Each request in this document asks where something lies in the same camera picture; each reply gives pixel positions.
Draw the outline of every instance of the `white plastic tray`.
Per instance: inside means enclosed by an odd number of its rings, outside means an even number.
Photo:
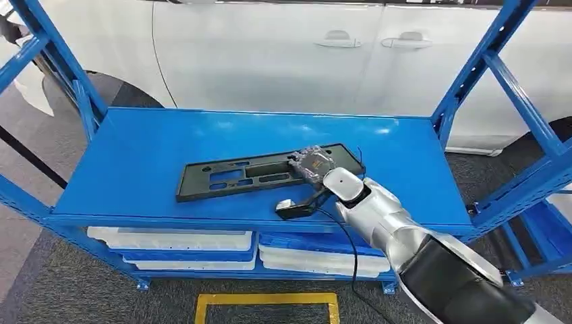
[[[272,248],[260,244],[258,248],[260,249],[260,259],[267,269],[338,275],[353,274],[354,259],[352,254]],[[377,277],[389,269],[389,262],[384,257],[357,256],[357,275],[361,277]]]
[[[348,268],[333,268],[333,267],[320,267],[320,266],[310,266],[310,265],[294,265],[291,263],[274,263],[272,261],[263,261],[262,264],[267,269],[274,270],[289,270],[289,271],[301,271],[301,272],[311,272],[311,273],[323,273],[327,275],[353,275],[353,267]],[[358,267],[357,276],[367,277],[367,278],[377,278],[380,275],[379,271],[369,271],[363,270]]]
[[[87,235],[90,238],[104,240],[109,248],[248,251],[252,232],[88,227]]]
[[[133,261],[125,260],[134,264],[139,270],[253,270],[256,266],[256,251],[252,260],[248,262],[237,261]]]

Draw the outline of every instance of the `car door handle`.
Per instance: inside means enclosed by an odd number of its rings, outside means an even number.
[[[314,44],[323,47],[340,47],[343,49],[354,49],[360,47],[362,42],[356,38],[351,38],[344,30],[330,30],[324,36],[324,39],[314,42]]]
[[[395,49],[424,49],[431,47],[433,42],[431,40],[412,40],[402,38],[386,38],[381,41],[381,46],[391,47]]]

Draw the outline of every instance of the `blue plastic tray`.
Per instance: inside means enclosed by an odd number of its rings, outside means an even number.
[[[384,256],[383,252],[369,246],[357,234],[350,232],[350,236],[358,254],[378,257]],[[260,233],[258,243],[271,248],[353,254],[351,244],[344,233]]]
[[[258,250],[256,232],[252,233],[248,251],[203,251],[203,250],[144,250],[110,248],[111,252],[121,254],[129,261],[237,261],[247,262]]]

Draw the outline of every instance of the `rectangular cutout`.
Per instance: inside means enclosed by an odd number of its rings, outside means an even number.
[[[227,187],[226,183],[222,183],[222,184],[211,184],[208,188],[211,190],[219,190],[219,189],[224,189]]]
[[[211,182],[233,180],[233,179],[238,179],[238,178],[242,178],[242,170],[240,170],[240,169],[213,172],[210,174],[210,181]]]
[[[260,182],[272,182],[272,181],[278,181],[278,180],[286,180],[288,178],[289,178],[288,173],[282,173],[282,174],[267,175],[266,177],[260,177],[260,178],[258,178],[258,181],[260,181]]]
[[[260,164],[260,165],[253,165],[251,167],[246,167],[246,177],[253,178],[260,176],[269,176],[271,174],[288,173],[290,171],[292,171],[292,167],[290,166],[290,164],[288,164],[287,161],[282,161],[282,162]]]
[[[237,186],[248,186],[252,184],[252,179],[242,179],[236,183]]]

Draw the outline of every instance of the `small white component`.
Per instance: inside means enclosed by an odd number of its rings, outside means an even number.
[[[357,198],[364,189],[363,181],[342,167],[326,173],[324,186],[344,201]]]
[[[276,210],[278,211],[280,209],[288,208],[288,207],[293,206],[293,205],[294,205],[294,202],[291,199],[285,199],[276,205]]]

